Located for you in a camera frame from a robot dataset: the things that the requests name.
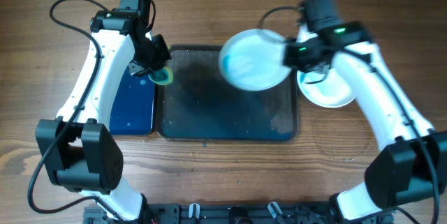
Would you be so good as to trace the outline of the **green yellow sponge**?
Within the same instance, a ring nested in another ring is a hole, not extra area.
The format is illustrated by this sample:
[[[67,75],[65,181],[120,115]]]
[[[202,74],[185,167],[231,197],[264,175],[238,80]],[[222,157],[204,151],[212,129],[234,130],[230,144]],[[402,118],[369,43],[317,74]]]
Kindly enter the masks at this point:
[[[149,74],[149,79],[159,86],[166,86],[173,82],[174,74],[170,67],[165,66]]]

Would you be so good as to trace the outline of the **white plate stained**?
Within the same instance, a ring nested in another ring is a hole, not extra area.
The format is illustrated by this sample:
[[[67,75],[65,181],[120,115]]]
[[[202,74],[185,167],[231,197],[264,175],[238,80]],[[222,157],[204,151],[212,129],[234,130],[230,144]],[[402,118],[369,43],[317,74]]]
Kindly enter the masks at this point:
[[[221,48],[218,69],[232,86],[263,91],[277,86],[290,74],[283,65],[285,38],[267,29],[250,29],[230,38]]]

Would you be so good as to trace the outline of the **white plate back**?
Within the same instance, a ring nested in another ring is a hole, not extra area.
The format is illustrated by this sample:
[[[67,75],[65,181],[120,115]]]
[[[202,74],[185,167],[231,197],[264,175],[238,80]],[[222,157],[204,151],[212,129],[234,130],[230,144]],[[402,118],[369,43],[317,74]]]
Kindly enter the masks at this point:
[[[348,105],[356,95],[350,86],[340,77],[335,69],[330,69],[326,78],[324,74],[297,72],[298,87],[310,102],[326,108]]]

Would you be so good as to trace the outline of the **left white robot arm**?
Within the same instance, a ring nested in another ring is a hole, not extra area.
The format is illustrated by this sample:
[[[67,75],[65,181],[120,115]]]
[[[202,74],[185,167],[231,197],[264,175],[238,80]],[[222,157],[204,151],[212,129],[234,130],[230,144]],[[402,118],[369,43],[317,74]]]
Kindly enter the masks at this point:
[[[34,211],[50,213],[33,199],[37,176],[45,168],[52,184],[95,201],[109,218],[143,222],[147,201],[123,178],[123,154],[109,126],[124,71],[147,76],[157,85],[173,81],[173,72],[165,65],[170,53],[163,36],[149,36],[152,23],[147,11],[129,7],[100,10],[92,19],[87,33],[91,50],[70,98],[55,119],[42,119],[36,128],[42,158],[27,192]]]

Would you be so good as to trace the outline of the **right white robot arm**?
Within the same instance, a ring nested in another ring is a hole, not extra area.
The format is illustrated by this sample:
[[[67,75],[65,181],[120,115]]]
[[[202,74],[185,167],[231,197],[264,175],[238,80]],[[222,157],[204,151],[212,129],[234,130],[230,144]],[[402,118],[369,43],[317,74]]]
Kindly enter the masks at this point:
[[[379,155],[357,186],[332,197],[335,220],[361,221],[432,199],[437,222],[446,189],[446,133],[438,132],[407,98],[359,22],[300,25],[286,43],[284,63],[296,68],[301,92],[321,107],[355,101],[375,135]]]

